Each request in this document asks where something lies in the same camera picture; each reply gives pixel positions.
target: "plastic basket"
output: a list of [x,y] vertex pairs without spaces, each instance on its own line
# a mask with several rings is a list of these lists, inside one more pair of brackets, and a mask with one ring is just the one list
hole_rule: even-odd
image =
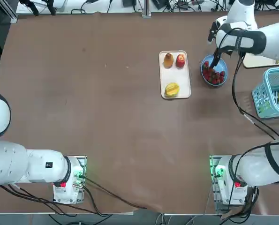
[[252,97],[260,118],[279,117],[279,67],[270,68],[263,74],[263,83],[253,91]]

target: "brown table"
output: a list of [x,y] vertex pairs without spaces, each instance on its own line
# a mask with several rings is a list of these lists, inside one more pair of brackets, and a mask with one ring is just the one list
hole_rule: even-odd
[[[88,176],[136,204],[167,213],[204,213],[211,185],[209,155],[235,154],[270,141],[242,117],[229,78],[212,89],[200,75],[212,22],[220,13],[93,14],[22,17],[11,26],[0,65],[0,93],[12,108],[4,140],[26,148],[87,155]],[[279,13],[256,16],[259,26]],[[158,54],[185,50],[191,96],[160,95]],[[240,69],[240,105],[256,114],[251,91],[262,69]],[[279,119],[267,123],[279,131]],[[24,185],[52,198],[47,184]],[[93,188],[103,212],[133,208]],[[92,209],[88,199],[81,205]],[[0,212],[50,212],[0,189]],[[207,213],[214,213],[213,198]],[[260,189],[259,214],[279,215],[279,186]]]

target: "apple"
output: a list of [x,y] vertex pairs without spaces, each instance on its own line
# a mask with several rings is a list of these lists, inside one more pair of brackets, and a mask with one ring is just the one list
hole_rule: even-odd
[[185,61],[186,61],[185,55],[184,54],[179,54],[177,56],[176,66],[179,67],[179,68],[183,68],[183,66],[185,65]]

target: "cable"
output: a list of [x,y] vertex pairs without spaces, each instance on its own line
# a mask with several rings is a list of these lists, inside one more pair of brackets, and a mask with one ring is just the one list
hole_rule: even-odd
[[168,222],[167,222],[167,225],[169,225],[169,222],[171,221],[172,217],[173,217],[173,216],[170,216],[170,217],[169,217]]
[[93,208],[96,210],[96,212],[97,212],[100,216],[102,216],[102,217],[107,217],[107,216],[109,216],[109,215],[107,215],[107,214],[102,214],[102,213],[98,210],[97,205],[96,205],[96,203],[95,203],[95,201],[94,201],[94,199],[93,199],[93,196],[92,196],[91,192],[89,191],[89,189],[88,189],[87,187],[85,187],[85,186],[83,186],[83,189],[89,194],[89,197],[90,197],[90,199],[91,199]]
[[82,5],[81,5],[81,8],[74,8],[70,11],[70,14],[72,15],[74,11],[80,11],[81,14],[86,14],[86,11],[83,8],[83,6],[86,4],[86,3],[89,3],[88,0],[86,0]]
[[159,213],[158,217],[156,218],[156,221],[155,221],[155,225],[157,225],[157,221],[159,219],[159,217],[162,216],[162,213]]
[[215,3],[217,6],[220,6],[220,8],[221,8],[220,10],[225,11],[224,7],[222,7],[222,5],[219,3],[219,0],[217,0],[217,1],[209,0],[209,1]]
[[25,195],[25,194],[23,194],[23,193],[21,193],[21,192],[19,192],[19,191],[16,191],[11,185],[8,185],[8,186],[10,187],[10,189],[11,189],[13,192],[17,193],[18,195],[22,195],[22,196],[25,196],[25,197],[32,197],[32,198],[34,198],[34,199],[39,200],[40,203],[42,203],[42,204],[44,204],[45,206],[49,207],[52,211],[54,211],[54,212],[55,212],[56,214],[58,214],[58,215],[64,215],[64,216],[67,216],[67,217],[76,217],[76,216],[77,216],[77,215],[69,215],[69,214],[65,213],[58,205],[52,203],[52,205],[54,205],[56,208],[59,209],[59,211],[61,212],[61,213],[59,213],[57,210],[53,209],[53,208],[52,208],[51,206],[49,206],[47,203],[45,203],[45,202],[42,201],[42,200],[46,200],[46,199],[37,198],[36,196],[34,196],[34,195],[30,194],[29,192],[27,192],[26,190],[24,190],[23,188],[19,188],[20,190],[22,190],[23,192],[25,192],[25,193],[28,194],[28,195]]
[[98,224],[104,222],[105,220],[107,220],[108,218],[110,218],[111,216],[113,216],[113,215],[109,215],[108,217],[102,219],[101,221],[99,221],[99,222],[97,222],[97,223],[95,223],[95,224],[93,224],[93,225],[98,225]]
[[109,9],[110,9],[110,6],[111,6],[111,3],[112,3],[113,0],[109,0],[109,7],[107,9],[107,13],[109,12]]
[[138,0],[141,10],[143,11],[143,6],[141,5],[140,0]]
[[191,221],[192,221],[192,225],[194,225],[194,218],[196,218],[197,216],[191,217],[191,219],[185,224],[188,225]]
[[[225,38],[227,35],[229,35],[232,31],[234,30],[242,30],[241,28],[233,28],[231,30],[229,30],[229,32],[227,32],[224,37],[222,38],[220,44],[219,44],[219,47],[216,49],[215,53],[214,54],[217,54],[219,49],[221,48],[221,45],[223,44]],[[273,128],[271,128],[270,126],[266,125],[264,122],[262,122],[261,120],[259,120],[258,118],[256,118],[255,116],[253,116],[252,114],[248,113],[247,111],[243,110],[237,103],[236,101],[236,96],[235,96],[235,79],[236,79],[236,75],[237,75],[237,72],[239,70],[239,67],[240,65],[242,64],[243,62],[243,59],[244,59],[244,56],[240,56],[238,62],[237,62],[237,65],[236,65],[236,69],[235,69],[235,73],[234,73],[234,77],[233,77],[233,82],[232,82],[232,97],[233,97],[233,101],[235,103],[235,105],[237,106],[237,108],[239,109],[239,112],[245,116],[244,114],[254,118],[255,120],[257,120],[258,122],[260,122],[261,124],[263,124],[264,126],[266,126],[268,129],[270,129],[272,132],[274,132],[278,137],[279,137],[279,133],[277,133]],[[274,137],[272,137],[270,134],[268,134],[264,129],[260,128],[258,125],[256,125],[251,119],[249,119],[250,122],[252,122],[257,128],[259,128],[260,130],[262,130],[263,132],[265,132],[268,136],[270,136],[273,140],[275,140]]]
[[56,219],[54,219],[50,214],[48,214],[48,216],[55,221],[55,223],[59,224],[59,225],[63,225],[62,223],[58,222]]
[[198,9],[198,10],[200,10],[200,11],[202,11],[202,8],[201,8],[201,5],[200,5],[199,1],[198,1],[198,0],[196,0],[196,2],[197,2],[197,4],[198,4],[197,9]]
[[31,197],[25,197],[23,195],[19,195],[11,190],[9,190],[8,188],[4,187],[3,185],[0,185],[0,188],[4,189],[5,191],[7,191],[8,193],[16,196],[16,197],[19,197],[19,198],[23,198],[23,199],[26,199],[26,200],[30,200],[32,202],[36,202],[36,203],[42,203],[40,200],[38,199],[41,199],[43,200],[45,203],[48,203],[48,204],[57,204],[57,205],[63,205],[63,206],[67,206],[67,207],[70,207],[70,208],[73,208],[73,209],[76,209],[76,210],[81,210],[81,211],[85,211],[85,212],[89,212],[89,213],[93,213],[93,214],[96,214],[98,215],[96,212],[93,212],[91,210],[87,210],[87,209],[83,209],[83,208],[80,208],[80,207],[76,207],[76,206],[73,206],[73,205],[68,205],[68,204],[64,204],[64,203],[60,203],[60,202],[51,202],[51,201],[48,201],[44,198],[38,198],[38,199],[34,199],[34,198],[31,198]]
[[[48,216],[49,216],[50,218],[52,218],[52,220],[55,221],[55,223],[57,223],[57,224],[59,224],[59,225],[63,225],[62,223],[60,223],[59,221],[57,221],[55,218],[53,218],[50,214],[48,214]],[[107,220],[108,218],[110,218],[111,216],[113,216],[113,215],[109,215],[109,216],[107,216],[106,218],[104,218],[104,219],[102,219],[102,220],[96,222],[96,223],[93,224],[93,225],[98,225],[98,224],[104,222],[105,220]],[[73,224],[80,224],[80,223],[81,223],[81,225],[86,225],[86,223],[84,223],[84,222],[70,222],[70,223],[68,223],[68,224],[66,224],[66,225],[73,225]]]
[[86,179],[88,180],[89,182],[93,183],[94,185],[98,186],[100,189],[106,191],[108,194],[112,195],[113,197],[116,197],[117,199],[121,200],[122,202],[132,206],[132,207],[135,207],[135,208],[138,208],[138,209],[146,209],[146,207],[142,207],[142,206],[138,206],[138,205],[135,205],[133,203],[130,203],[128,202],[127,200],[119,197],[118,195],[114,194],[113,192],[107,190],[106,188],[102,187],[101,185],[99,185],[98,183],[94,182],[93,180],[87,178],[87,177],[84,177],[84,176],[79,176],[80,178],[83,178],[83,179]]
[[[258,118],[256,118],[255,116],[253,116],[252,114],[248,113],[247,111],[243,110],[237,103],[237,100],[236,100],[236,95],[235,95],[235,81],[236,81],[236,76],[237,76],[237,73],[238,73],[238,70],[239,70],[239,67],[241,66],[242,62],[243,62],[243,59],[244,59],[244,56],[241,56],[237,62],[237,65],[236,65],[236,69],[235,69],[235,73],[234,73],[234,77],[233,77],[233,82],[232,82],[232,97],[233,97],[233,101],[235,103],[235,105],[237,106],[239,112],[245,116],[248,115],[252,118],[254,118],[255,120],[257,120],[258,122],[262,123],[264,126],[266,126],[267,128],[269,128],[272,132],[274,132],[278,137],[279,137],[279,134],[273,129],[271,128],[270,126],[266,125],[264,122],[262,122],[261,120],[259,120]],[[255,122],[253,122],[252,120],[249,120],[250,122],[252,122],[257,128],[259,128],[260,130],[262,130],[265,134],[267,134],[269,137],[271,137],[273,140],[275,140],[275,138],[270,135],[266,130],[262,129],[261,127],[259,127]]]

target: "white plate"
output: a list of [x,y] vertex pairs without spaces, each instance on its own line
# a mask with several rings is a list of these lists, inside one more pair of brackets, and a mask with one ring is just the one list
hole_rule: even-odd
[[[173,55],[173,65],[171,68],[166,69],[163,66],[163,60],[167,53]],[[186,62],[183,68],[176,67],[176,60],[179,54],[184,54],[186,57]],[[165,99],[174,98],[188,98],[191,94],[190,90],[190,80],[189,80],[189,67],[188,58],[185,51],[162,51],[159,53],[159,69],[160,69],[160,86],[161,86],[161,96]],[[177,83],[180,87],[179,93],[174,97],[166,96],[166,86],[169,83]]]

